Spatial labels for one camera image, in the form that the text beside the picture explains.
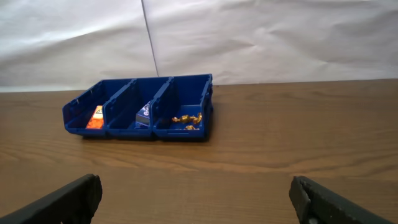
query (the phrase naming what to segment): orange package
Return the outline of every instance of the orange package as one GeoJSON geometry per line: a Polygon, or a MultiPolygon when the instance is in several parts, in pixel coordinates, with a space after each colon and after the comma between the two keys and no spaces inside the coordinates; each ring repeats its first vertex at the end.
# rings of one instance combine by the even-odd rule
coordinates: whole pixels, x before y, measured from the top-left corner
{"type": "Polygon", "coordinates": [[[86,129],[102,129],[104,126],[104,116],[102,114],[102,105],[95,108],[90,121],[88,122],[86,129]]]}

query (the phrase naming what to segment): blue storage bin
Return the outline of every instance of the blue storage bin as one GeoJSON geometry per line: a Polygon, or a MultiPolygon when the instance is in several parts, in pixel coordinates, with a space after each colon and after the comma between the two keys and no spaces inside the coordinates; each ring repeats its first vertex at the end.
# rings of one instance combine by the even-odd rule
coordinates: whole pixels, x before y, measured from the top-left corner
{"type": "Polygon", "coordinates": [[[65,129],[82,136],[105,136],[106,129],[86,129],[86,125],[98,105],[104,105],[131,78],[102,80],[62,108],[65,129]]]}
{"type": "Polygon", "coordinates": [[[190,75],[171,78],[151,105],[153,132],[162,139],[167,138],[205,138],[208,134],[208,122],[213,111],[212,76],[190,75]],[[173,117],[182,115],[197,116],[201,112],[202,121],[194,125],[196,130],[185,130],[189,124],[173,123],[173,117]]]}
{"type": "Polygon", "coordinates": [[[162,86],[171,78],[138,78],[122,87],[104,105],[104,123],[106,130],[113,137],[149,137],[152,135],[153,118],[150,106],[155,95],[162,93],[162,86]],[[150,125],[136,127],[136,114],[148,102],[150,125]]]}

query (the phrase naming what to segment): white paper sheet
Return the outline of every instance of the white paper sheet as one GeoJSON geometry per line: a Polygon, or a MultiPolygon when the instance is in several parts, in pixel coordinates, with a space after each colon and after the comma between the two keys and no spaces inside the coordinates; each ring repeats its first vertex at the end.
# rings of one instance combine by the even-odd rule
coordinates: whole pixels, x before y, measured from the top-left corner
{"type": "Polygon", "coordinates": [[[155,77],[140,0],[2,0],[0,91],[155,77]]]}
{"type": "Polygon", "coordinates": [[[145,0],[160,76],[216,84],[398,77],[396,0],[145,0]]]}

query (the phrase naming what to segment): black object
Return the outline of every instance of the black object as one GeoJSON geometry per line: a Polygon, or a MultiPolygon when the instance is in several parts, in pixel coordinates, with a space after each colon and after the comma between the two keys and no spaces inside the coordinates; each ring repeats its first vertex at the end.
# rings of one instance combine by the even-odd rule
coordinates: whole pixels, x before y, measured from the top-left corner
{"type": "Polygon", "coordinates": [[[0,218],[0,224],[90,224],[101,198],[100,177],[87,174],[0,218]]]}
{"type": "Polygon", "coordinates": [[[301,224],[391,224],[307,177],[294,177],[290,200],[301,224]]]}

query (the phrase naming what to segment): wood grain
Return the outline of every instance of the wood grain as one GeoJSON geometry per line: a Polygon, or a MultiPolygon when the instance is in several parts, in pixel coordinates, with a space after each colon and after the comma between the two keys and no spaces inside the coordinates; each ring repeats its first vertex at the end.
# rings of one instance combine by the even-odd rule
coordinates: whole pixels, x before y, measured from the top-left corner
{"type": "Polygon", "coordinates": [[[79,93],[0,94],[0,215],[94,173],[93,223],[298,223],[306,175],[398,222],[398,80],[214,86],[208,142],[74,136],[79,93]]]}

